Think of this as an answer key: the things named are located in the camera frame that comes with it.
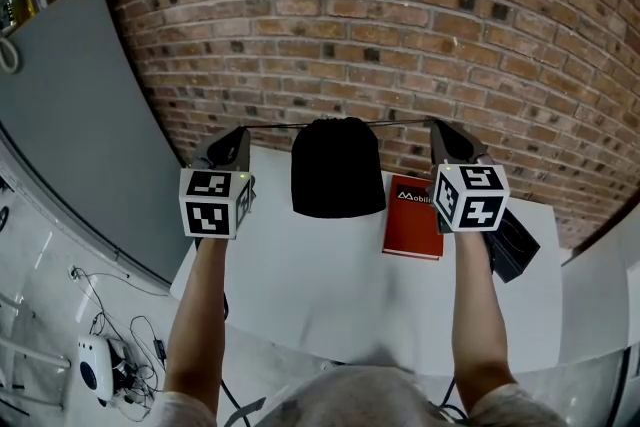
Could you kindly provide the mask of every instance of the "person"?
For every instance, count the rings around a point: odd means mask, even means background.
[[[492,427],[566,425],[533,400],[511,375],[507,334],[482,235],[456,233],[452,348],[454,376],[469,419]],[[224,271],[227,241],[204,239],[171,331],[164,393],[150,423],[156,427],[216,425],[222,381]],[[446,425],[399,369],[338,366],[323,372],[268,412],[259,427]]]

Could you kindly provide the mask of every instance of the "person's arm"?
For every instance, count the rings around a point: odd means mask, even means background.
[[[204,403],[215,415],[224,356],[224,264],[227,241],[203,239],[173,321],[164,391]]]
[[[454,374],[467,412],[487,393],[515,383],[507,360],[507,331],[479,232],[456,233],[453,313]]]

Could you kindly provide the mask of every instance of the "table top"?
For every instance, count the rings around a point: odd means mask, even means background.
[[[345,363],[452,375],[455,242],[440,261],[381,252],[387,211],[353,219],[293,212],[291,154],[251,147],[257,198],[229,244],[225,290],[234,327]],[[383,173],[388,191],[391,175]],[[494,276],[513,372],[553,367],[562,330],[560,251],[553,209],[510,198],[540,250],[508,284]],[[171,287],[180,299],[192,248]]]

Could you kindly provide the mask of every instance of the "black drawstring bag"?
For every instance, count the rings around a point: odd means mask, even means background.
[[[358,118],[318,119],[291,150],[291,199],[298,214],[339,219],[386,208],[378,138]]]

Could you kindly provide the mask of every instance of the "red book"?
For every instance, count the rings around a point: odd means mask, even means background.
[[[383,253],[427,260],[442,257],[444,237],[428,203],[430,185],[429,180],[393,175]]]

